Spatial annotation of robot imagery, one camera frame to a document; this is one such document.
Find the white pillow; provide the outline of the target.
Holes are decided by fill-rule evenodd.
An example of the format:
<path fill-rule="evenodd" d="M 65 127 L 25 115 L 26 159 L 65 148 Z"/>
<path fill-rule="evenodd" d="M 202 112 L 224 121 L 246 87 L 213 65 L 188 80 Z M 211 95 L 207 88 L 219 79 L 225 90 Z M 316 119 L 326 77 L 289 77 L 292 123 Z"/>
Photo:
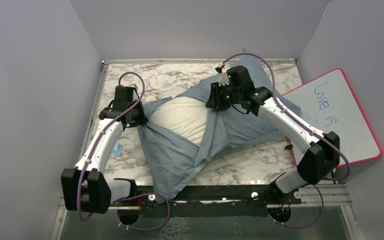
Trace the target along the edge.
<path fill-rule="evenodd" d="M 207 127 L 208 109 L 191 97 L 176 97 L 158 107 L 149 122 L 200 146 Z"/>

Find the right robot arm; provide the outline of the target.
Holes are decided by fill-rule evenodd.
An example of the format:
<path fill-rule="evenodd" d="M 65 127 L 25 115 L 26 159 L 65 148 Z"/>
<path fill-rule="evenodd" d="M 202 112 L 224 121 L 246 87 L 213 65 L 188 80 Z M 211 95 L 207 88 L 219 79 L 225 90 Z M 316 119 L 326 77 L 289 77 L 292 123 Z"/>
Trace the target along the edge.
<path fill-rule="evenodd" d="M 256 88 L 246 67 L 239 65 L 221 73 L 218 82 L 210 85 L 205 106 L 225 111 L 239 104 L 246 113 L 266 119 L 286 135 L 303 154 L 297 166 L 269 184 L 269 199 L 280 204 L 289 193 L 306 184 L 315 185 L 340 163 L 339 136 L 306 123 L 275 96 L 261 86 Z"/>

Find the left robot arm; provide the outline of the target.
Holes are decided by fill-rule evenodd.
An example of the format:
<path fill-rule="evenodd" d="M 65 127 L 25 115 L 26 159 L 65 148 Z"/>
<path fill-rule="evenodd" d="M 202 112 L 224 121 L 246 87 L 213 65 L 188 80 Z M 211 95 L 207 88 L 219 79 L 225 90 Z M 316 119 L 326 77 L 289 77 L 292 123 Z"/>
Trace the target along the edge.
<path fill-rule="evenodd" d="M 110 204 L 118 200 L 127 206 L 137 200 L 133 179 L 107 181 L 104 177 L 109 158 L 125 129 L 148 122 L 137 88 L 117 86 L 114 99 L 98 118 L 97 130 L 85 153 L 75 167 L 66 168 L 61 173 L 64 204 L 68 211 L 104 214 Z"/>

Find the patchwork and blue pillowcase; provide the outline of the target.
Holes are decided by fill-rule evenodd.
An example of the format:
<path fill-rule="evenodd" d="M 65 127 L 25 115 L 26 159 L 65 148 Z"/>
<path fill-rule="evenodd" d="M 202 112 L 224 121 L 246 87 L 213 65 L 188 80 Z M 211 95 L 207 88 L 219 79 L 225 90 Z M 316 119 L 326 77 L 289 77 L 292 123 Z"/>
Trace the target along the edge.
<path fill-rule="evenodd" d="M 207 108 L 206 130 L 200 146 L 159 125 L 150 123 L 154 111 L 177 97 L 189 97 L 206 104 L 210 86 L 218 74 L 202 79 L 175 97 L 144 105 L 148 123 L 137 127 L 139 141 L 152 175 L 156 202 L 172 200 L 215 156 L 272 140 L 281 134 L 264 118 L 245 114 L 239 104 L 224 111 Z"/>

